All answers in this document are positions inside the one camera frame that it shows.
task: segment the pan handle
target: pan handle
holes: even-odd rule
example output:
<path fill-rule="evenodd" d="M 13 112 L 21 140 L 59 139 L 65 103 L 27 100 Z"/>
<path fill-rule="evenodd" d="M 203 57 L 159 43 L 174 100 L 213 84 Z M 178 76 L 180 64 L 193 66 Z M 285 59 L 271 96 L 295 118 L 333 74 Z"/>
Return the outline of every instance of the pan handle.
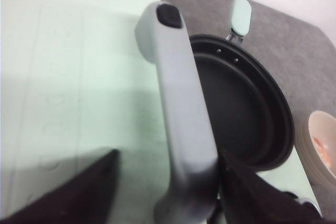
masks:
<path fill-rule="evenodd" d="M 155 222 L 201 223 L 216 203 L 218 153 L 184 20 L 175 6 L 154 2 L 135 37 L 156 65 L 170 158 L 170 184 L 155 206 Z"/>
<path fill-rule="evenodd" d="M 226 40 L 232 41 L 237 38 L 237 45 L 241 45 L 243 37 L 248 34 L 250 29 L 252 8 L 247 0 L 233 0 L 230 10 L 228 25 L 230 34 Z"/>

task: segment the frying pan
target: frying pan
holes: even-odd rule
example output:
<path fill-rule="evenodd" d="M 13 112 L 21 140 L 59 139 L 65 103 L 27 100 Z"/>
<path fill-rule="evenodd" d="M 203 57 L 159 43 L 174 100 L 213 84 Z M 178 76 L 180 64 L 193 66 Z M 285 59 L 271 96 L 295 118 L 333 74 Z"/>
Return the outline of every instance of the frying pan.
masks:
<path fill-rule="evenodd" d="M 195 35 L 190 42 L 218 151 L 226 149 L 254 170 L 281 165 L 291 153 L 294 126 L 275 80 L 230 41 Z"/>

